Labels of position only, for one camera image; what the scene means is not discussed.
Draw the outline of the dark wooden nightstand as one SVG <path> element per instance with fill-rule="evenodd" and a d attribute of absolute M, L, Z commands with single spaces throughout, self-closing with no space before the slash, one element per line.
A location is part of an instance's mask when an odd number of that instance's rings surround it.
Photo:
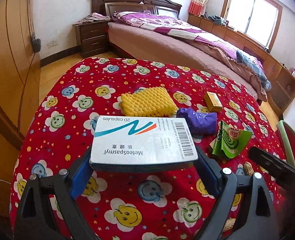
<path fill-rule="evenodd" d="M 74 26 L 76 42 L 83 58 L 109 51 L 109 21 L 95 21 Z"/>

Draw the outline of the green mosquito coil box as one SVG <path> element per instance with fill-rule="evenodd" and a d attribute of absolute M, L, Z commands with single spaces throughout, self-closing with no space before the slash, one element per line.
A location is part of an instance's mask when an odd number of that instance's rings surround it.
<path fill-rule="evenodd" d="M 221 159 L 233 159 L 245 149 L 252 134 L 251 131 L 230 127 L 224 121 L 220 121 L 212 154 Z"/>

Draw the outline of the pink cloth on nightstand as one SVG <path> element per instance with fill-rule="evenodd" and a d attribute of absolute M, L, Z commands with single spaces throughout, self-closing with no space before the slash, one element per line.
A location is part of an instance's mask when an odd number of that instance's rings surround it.
<path fill-rule="evenodd" d="M 103 16 L 97 12 L 94 12 L 94 13 L 80 19 L 79 21 L 73 23 L 73 25 L 100 22 L 100 21 L 110 21 L 110 20 L 111 20 L 111 18 L 109 16 Z"/>

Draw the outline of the window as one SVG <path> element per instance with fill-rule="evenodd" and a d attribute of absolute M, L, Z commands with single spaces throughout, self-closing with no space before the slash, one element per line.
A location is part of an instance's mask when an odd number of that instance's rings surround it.
<path fill-rule="evenodd" d="M 282 6 L 274 0 L 224 0 L 221 16 L 234 30 L 270 51 L 278 34 Z"/>

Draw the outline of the purple plastic wrapper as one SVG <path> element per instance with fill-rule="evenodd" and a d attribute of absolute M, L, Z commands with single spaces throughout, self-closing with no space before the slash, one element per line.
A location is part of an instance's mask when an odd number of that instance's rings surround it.
<path fill-rule="evenodd" d="M 213 135 L 217 132 L 217 113 L 198 113 L 191 107 L 180 108 L 177 118 L 184 118 L 192 135 Z"/>

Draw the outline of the blue plaid cloth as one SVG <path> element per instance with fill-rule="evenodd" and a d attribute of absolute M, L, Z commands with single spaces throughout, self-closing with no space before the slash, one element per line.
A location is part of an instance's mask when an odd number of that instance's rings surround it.
<path fill-rule="evenodd" d="M 238 63 L 242 63 L 245 66 L 249 67 L 251 70 L 254 71 L 254 73 L 257 75 L 257 77 L 259 78 L 262 87 L 266 90 L 269 91 L 272 88 L 272 85 L 270 83 L 270 81 L 267 79 L 264 71 L 262 70 L 262 68 L 255 63 L 254 61 L 252 61 L 249 57 L 247 57 L 242 51 L 237 50 L 236 51 L 236 59 Z"/>

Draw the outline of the white medicine box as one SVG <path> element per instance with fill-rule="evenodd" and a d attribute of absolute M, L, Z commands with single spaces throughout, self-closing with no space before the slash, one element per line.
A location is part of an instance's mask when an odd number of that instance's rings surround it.
<path fill-rule="evenodd" d="M 96 171 L 147 173 L 185 168 L 197 159 L 183 118 L 102 115 L 89 161 Z"/>

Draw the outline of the purple patterned quilt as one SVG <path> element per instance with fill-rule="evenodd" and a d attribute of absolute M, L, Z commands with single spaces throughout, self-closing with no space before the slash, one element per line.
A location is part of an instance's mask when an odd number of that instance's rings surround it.
<path fill-rule="evenodd" d="M 262 64 L 257 58 L 245 53 L 236 46 L 217 37 L 216 35 L 204 31 L 199 27 L 190 25 L 178 18 L 147 14 L 143 12 L 122 11 L 114 13 L 112 19 L 115 22 L 122 22 L 133 27 L 154 31 L 176 38 L 182 38 L 188 41 L 195 41 L 206 45 L 215 46 L 222 49 L 231 59 L 240 59 L 242 63 L 250 63 L 252 65 L 256 65 L 259 68 L 262 68 Z"/>

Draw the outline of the light wooden wardrobe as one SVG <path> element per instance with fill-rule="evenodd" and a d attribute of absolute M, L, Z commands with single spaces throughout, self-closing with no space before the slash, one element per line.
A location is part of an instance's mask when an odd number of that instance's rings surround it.
<path fill-rule="evenodd" d="M 0 216 L 10 210 L 15 163 L 39 103 L 32 0 L 0 0 Z"/>

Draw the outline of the pink bedspread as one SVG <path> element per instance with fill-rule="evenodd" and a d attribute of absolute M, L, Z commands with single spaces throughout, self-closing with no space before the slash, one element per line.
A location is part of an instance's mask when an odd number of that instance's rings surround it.
<path fill-rule="evenodd" d="M 108 37 L 117 55 L 126 55 L 131 59 L 149 60 L 161 63 L 203 70 L 221 75 L 245 85 L 256 100 L 266 102 L 267 95 L 259 79 L 245 66 L 227 60 L 223 53 L 207 45 L 194 47 L 194 42 L 162 35 L 153 31 L 110 22 Z"/>

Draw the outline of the dark wooden bed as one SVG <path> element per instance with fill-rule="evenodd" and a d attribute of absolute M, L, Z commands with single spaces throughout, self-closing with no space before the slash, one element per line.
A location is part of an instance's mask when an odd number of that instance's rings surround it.
<path fill-rule="evenodd" d="M 112 19 L 112 16 L 116 12 L 133 11 L 133 12 L 143 12 L 147 14 L 154 14 L 159 16 L 166 16 L 166 15 L 161 15 L 159 11 L 161 9 L 171 9 L 171 10 L 174 10 L 175 12 L 179 12 L 180 8 L 181 8 L 180 4 L 173 3 L 170 0 L 92 0 L 92 12 L 97 12 L 99 14 L 109 16 L 111 18 L 111 22 L 115 22 Z M 170 16 L 170 17 L 180 19 L 178 16 Z M 172 37 L 172 38 L 181 40 L 186 43 L 194 42 L 195 43 L 194 47 L 197 47 L 198 45 L 203 44 L 203 43 L 199 43 L 195 41 L 184 40 L 182 38 L 176 38 L 176 37 Z M 227 60 L 237 62 L 237 60 L 229 58 L 222 49 L 217 48 L 215 46 L 210 46 L 210 45 L 207 45 L 207 46 L 211 48 L 216 48 L 223 53 L 223 55 L 220 57 L 221 61 L 223 61 L 223 57 L 226 56 Z"/>

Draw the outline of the dark clothes pile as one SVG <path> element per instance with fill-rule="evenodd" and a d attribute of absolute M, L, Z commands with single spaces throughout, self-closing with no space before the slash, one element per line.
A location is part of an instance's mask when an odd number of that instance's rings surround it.
<path fill-rule="evenodd" d="M 228 21 L 226 21 L 221 16 L 212 15 L 212 16 L 208 16 L 208 19 L 210 21 L 214 22 L 214 24 L 216 24 L 216 25 L 221 25 L 221 26 L 224 26 L 224 27 L 228 26 Z"/>

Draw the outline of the black charger plug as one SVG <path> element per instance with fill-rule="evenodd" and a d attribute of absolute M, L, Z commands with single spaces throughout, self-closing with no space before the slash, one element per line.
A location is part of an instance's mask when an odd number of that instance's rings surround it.
<path fill-rule="evenodd" d="M 35 35 L 31 37 L 31 44 L 34 53 L 39 53 L 41 51 L 41 39 L 36 38 Z"/>

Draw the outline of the yellow small cardboard box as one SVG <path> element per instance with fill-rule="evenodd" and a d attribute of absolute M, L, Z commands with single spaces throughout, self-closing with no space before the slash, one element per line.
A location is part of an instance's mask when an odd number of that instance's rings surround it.
<path fill-rule="evenodd" d="M 211 112 L 219 113 L 223 109 L 222 103 L 216 93 L 206 92 L 204 94 L 204 101 Z"/>

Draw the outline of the wooden window cabinet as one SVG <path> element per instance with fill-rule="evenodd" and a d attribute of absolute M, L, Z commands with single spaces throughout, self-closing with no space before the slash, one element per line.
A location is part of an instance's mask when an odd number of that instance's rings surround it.
<path fill-rule="evenodd" d="M 188 16 L 188 23 L 212 33 L 256 57 L 261 62 L 265 75 L 272 84 L 271 90 L 267 92 L 268 102 L 277 116 L 283 115 L 295 98 L 295 77 L 289 70 L 258 43 L 230 27 L 215 24 L 210 20 L 192 14 Z"/>

